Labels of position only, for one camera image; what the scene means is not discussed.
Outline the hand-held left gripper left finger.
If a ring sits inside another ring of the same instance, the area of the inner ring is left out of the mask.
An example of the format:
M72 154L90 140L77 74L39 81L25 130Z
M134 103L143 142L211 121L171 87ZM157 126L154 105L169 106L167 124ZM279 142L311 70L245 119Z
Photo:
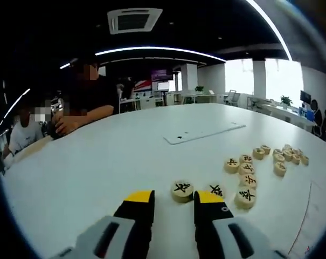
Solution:
M152 238L155 191L142 190L123 200L114 215L88 227L57 258L146 258Z

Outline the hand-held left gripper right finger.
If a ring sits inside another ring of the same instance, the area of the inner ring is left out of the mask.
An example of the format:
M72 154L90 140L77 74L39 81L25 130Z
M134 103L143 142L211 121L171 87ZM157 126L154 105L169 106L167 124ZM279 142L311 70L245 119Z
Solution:
M195 241L200 258L286 258L256 226L235 217L225 200L208 191L194 192Z

